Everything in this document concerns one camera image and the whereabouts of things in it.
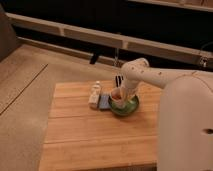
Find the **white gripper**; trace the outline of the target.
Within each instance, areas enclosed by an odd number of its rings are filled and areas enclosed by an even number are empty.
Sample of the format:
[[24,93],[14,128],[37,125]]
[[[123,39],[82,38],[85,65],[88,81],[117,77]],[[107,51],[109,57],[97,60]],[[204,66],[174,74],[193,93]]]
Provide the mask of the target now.
[[122,108],[126,106],[126,103],[129,99],[133,98],[136,95],[138,88],[138,82],[132,81],[128,79],[124,79],[121,84],[121,100],[122,100]]

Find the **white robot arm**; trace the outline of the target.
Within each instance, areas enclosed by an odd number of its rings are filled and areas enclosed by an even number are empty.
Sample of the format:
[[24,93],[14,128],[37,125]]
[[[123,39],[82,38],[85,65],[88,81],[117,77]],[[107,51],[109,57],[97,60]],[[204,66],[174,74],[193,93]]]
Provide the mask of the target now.
[[213,72],[152,68],[139,58],[121,73],[126,94],[140,82],[162,89],[157,171],[213,171]]

